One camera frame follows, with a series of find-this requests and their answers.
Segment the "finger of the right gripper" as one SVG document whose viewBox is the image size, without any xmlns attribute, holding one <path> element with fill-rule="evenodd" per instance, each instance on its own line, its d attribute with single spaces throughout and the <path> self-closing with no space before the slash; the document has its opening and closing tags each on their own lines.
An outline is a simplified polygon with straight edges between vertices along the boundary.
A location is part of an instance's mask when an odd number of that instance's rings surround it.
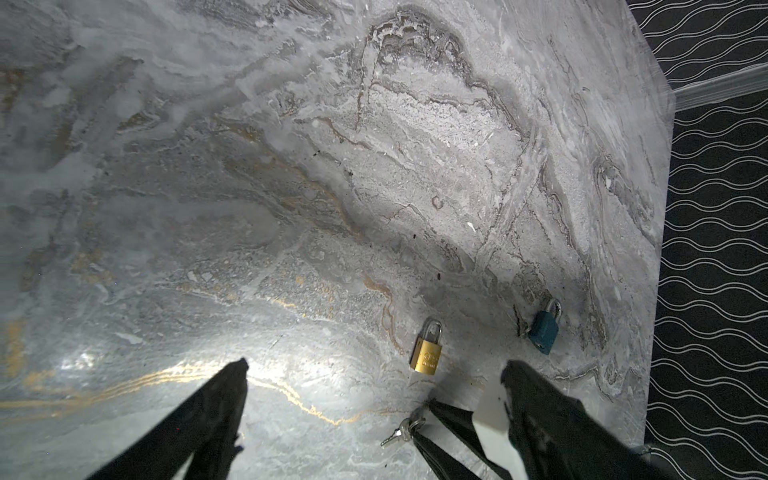
<svg viewBox="0 0 768 480">
<path fill-rule="evenodd" d="M 491 471 L 496 473 L 500 479 L 512 478 L 507 470 L 489 460 L 484 454 L 480 439 L 472 422 L 472 412 L 437 400 L 429 400 L 427 408 L 444 427 L 458 438 Z"/>
<path fill-rule="evenodd" d="M 470 469 L 418 431 L 411 434 L 411 439 L 439 480 L 479 480 Z"/>
</svg>

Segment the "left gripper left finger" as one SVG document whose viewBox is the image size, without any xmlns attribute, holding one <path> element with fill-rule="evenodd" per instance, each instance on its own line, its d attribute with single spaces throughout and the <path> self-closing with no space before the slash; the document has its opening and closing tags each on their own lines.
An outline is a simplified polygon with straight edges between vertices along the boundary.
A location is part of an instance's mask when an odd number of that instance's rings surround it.
<svg viewBox="0 0 768 480">
<path fill-rule="evenodd" d="M 238 429 L 247 397 L 244 358 L 225 365 L 92 479 L 225 479 L 243 448 Z"/>
</svg>

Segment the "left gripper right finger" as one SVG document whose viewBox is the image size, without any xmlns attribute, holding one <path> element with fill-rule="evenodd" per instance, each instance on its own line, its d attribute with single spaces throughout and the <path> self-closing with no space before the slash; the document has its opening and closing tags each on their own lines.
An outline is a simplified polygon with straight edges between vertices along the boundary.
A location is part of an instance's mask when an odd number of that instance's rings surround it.
<svg viewBox="0 0 768 480">
<path fill-rule="evenodd" d="M 666 479 L 527 363 L 510 360 L 500 377 L 508 438 L 530 479 Z"/>
</svg>

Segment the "brass padlock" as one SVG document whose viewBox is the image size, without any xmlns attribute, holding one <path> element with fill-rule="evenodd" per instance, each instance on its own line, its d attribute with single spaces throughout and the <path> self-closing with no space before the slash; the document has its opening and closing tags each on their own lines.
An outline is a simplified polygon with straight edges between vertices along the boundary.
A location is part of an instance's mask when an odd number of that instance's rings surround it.
<svg viewBox="0 0 768 480">
<path fill-rule="evenodd" d="M 429 317 L 419 333 L 410 359 L 410 368 L 417 373 L 433 376 L 441 356 L 442 323 Z"/>
</svg>

